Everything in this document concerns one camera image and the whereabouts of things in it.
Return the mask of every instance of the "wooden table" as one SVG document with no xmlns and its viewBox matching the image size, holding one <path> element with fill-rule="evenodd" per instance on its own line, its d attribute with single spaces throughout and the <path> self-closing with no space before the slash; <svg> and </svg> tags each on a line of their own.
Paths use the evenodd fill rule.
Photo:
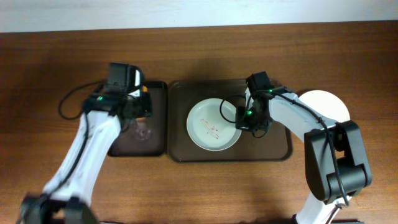
<svg viewBox="0 0 398 224">
<path fill-rule="evenodd" d="M 63 161 L 78 121 L 61 97 L 106 78 L 109 62 L 148 79 L 246 78 L 266 70 L 294 90 L 334 93 L 361 127 L 373 183 L 338 218 L 398 219 L 398 22 L 0 34 L 0 222 L 27 192 L 41 193 Z M 85 94 L 65 105 L 78 111 Z M 93 193 L 100 220 L 238 223 L 290 218 L 304 205 L 303 143 L 286 162 L 178 164 L 107 157 Z"/>
</svg>

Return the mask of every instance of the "table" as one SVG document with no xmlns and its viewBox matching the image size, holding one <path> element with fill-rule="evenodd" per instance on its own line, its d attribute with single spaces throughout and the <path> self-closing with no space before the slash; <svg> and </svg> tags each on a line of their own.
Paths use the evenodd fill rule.
<svg viewBox="0 0 398 224">
<path fill-rule="evenodd" d="M 0 222 L 27 192 L 41 193 L 63 161 L 78 121 L 57 106 L 79 84 L 106 78 L 109 62 L 151 80 L 246 78 L 266 70 L 299 90 L 326 90 L 361 127 L 373 183 L 337 218 L 398 219 L 398 22 L 0 34 Z M 65 113 L 78 111 L 88 92 Z M 290 218 L 304 205 L 303 143 L 285 162 L 178 164 L 167 156 L 107 157 L 93 193 L 100 220 L 239 223 Z"/>
</svg>

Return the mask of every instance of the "tray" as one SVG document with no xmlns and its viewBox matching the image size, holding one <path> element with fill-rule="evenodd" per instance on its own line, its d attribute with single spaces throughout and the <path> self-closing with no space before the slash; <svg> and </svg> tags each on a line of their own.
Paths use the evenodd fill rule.
<svg viewBox="0 0 398 224">
<path fill-rule="evenodd" d="M 225 98 L 244 94 L 245 80 L 176 81 L 169 86 L 169 119 L 167 153 L 176 162 L 242 162 L 284 161 L 293 153 L 290 131 L 273 122 L 270 131 L 260 139 L 243 131 L 239 140 L 223 151 L 207 151 L 197 146 L 187 132 L 187 117 L 195 104 L 208 98 Z M 228 100 L 235 106 L 244 99 Z"/>
</svg>

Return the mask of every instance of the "white wall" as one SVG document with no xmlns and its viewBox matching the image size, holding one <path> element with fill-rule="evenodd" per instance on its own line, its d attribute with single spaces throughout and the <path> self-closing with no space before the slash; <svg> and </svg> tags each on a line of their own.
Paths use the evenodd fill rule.
<svg viewBox="0 0 398 224">
<path fill-rule="evenodd" d="M 398 0 L 0 0 L 0 32 L 398 19 Z"/>
</svg>

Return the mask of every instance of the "round plate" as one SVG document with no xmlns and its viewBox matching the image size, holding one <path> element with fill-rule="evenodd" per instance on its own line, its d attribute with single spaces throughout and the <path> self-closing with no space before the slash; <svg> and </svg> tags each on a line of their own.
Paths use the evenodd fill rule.
<svg viewBox="0 0 398 224">
<path fill-rule="evenodd" d="M 222 100 L 211 98 L 197 103 L 189 112 L 187 130 L 192 141 L 209 151 L 221 151 L 231 147 L 242 131 L 235 128 L 220 115 Z M 236 108 L 225 101 L 223 115 L 230 121 L 235 120 Z"/>
<path fill-rule="evenodd" d="M 299 99 L 316 112 L 338 122 L 349 121 L 346 105 L 337 96 L 323 90 L 313 90 L 304 93 Z"/>
</svg>

